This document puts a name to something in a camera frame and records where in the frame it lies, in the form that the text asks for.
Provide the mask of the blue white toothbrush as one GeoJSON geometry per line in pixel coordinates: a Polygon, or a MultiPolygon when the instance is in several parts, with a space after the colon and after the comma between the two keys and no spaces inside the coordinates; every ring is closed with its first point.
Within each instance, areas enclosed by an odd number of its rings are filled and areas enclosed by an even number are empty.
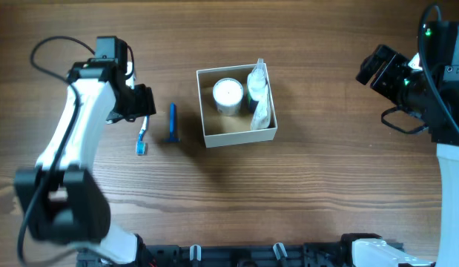
{"type": "Polygon", "coordinates": [[[149,120],[149,116],[145,116],[142,122],[142,127],[139,131],[138,139],[136,141],[136,154],[138,156],[146,155],[148,145],[146,142],[144,142],[143,139],[148,129],[148,120],[149,120]]]}

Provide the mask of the blue disposable razor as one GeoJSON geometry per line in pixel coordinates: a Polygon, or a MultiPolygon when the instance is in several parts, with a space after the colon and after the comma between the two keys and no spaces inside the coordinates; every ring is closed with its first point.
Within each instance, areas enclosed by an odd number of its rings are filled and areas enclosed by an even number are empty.
{"type": "Polygon", "coordinates": [[[170,105],[170,119],[169,119],[169,137],[165,139],[167,143],[178,143],[180,138],[178,135],[178,121],[177,121],[177,109],[174,102],[170,105]]]}

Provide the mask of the white round jar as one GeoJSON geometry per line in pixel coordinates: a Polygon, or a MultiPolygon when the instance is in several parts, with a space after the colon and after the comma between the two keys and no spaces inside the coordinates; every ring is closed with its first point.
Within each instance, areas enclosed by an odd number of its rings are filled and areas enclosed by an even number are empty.
{"type": "Polygon", "coordinates": [[[240,111],[243,97],[243,86],[236,79],[221,79],[213,87],[217,110],[224,116],[236,116],[240,111]]]}

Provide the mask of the dark blue pump bottle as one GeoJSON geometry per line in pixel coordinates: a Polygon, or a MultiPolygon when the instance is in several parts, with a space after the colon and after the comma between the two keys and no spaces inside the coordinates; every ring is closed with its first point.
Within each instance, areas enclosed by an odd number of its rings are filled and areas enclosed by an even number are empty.
{"type": "Polygon", "coordinates": [[[249,73],[247,78],[247,98],[248,109],[254,113],[259,101],[265,95],[267,86],[265,63],[262,58],[258,58],[256,66],[249,73]]]}

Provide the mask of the white squeeze tube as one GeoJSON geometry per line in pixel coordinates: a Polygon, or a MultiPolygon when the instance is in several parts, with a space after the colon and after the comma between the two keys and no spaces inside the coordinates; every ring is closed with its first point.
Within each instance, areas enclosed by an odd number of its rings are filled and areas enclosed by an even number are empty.
{"type": "Polygon", "coordinates": [[[271,107],[268,94],[268,88],[261,95],[258,101],[251,100],[251,108],[254,109],[254,115],[251,120],[251,130],[266,129],[271,121],[271,107]]]}

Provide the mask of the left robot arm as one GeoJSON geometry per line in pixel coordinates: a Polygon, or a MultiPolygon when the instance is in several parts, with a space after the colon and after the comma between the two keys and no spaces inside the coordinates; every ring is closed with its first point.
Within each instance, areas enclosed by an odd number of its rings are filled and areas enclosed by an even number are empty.
{"type": "Polygon", "coordinates": [[[156,113],[150,87],[135,83],[132,48],[116,36],[100,36],[92,57],[76,62],[66,76],[31,65],[67,85],[67,101],[50,143],[34,168],[17,170],[13,186],[23,211],[16,253],[25,266],[24,236],[71,245],[117,266],[155,266],[142,238],[111,221],[110,206],[92,175],[106,124],[134,122],[156,113]]]}

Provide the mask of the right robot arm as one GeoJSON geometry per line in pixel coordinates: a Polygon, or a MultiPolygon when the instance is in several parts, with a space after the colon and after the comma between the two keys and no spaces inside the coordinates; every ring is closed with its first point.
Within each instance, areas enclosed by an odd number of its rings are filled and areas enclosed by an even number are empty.
{"type": "Polygon", "coordinates": [[[417,54],[408,59],[380,44],[366,57],[359,83],[419,119],[411,134],[428,131],[441,175],[440,245],[434,266],[459,266],[459,22],[421,22],[417,54]]]}

